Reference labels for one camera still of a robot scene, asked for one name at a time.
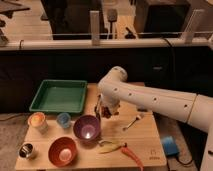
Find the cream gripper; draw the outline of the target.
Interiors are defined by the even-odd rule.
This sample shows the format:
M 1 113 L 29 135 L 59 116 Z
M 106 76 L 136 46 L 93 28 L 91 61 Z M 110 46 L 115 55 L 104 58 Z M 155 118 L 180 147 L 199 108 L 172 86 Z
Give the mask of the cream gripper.
M 113 115 L 118 115 L 118 109 L 120 107 L 120 102 L 118 100 L 101 100 L 101 108 L 102 107 L 108 107 L 110 110 L 110 113 Z

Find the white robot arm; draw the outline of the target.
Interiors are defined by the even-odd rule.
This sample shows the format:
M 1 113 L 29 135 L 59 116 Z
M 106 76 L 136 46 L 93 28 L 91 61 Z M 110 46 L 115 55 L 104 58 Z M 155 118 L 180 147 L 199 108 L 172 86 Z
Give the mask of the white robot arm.
M 189 124 L 208 134 L 200 171 L 213 171 L 213 98 L 188 92 L 129 84 L 127 72 L 113 67 L 98 83 L 101 115 L 118 113 L 120 101 Z

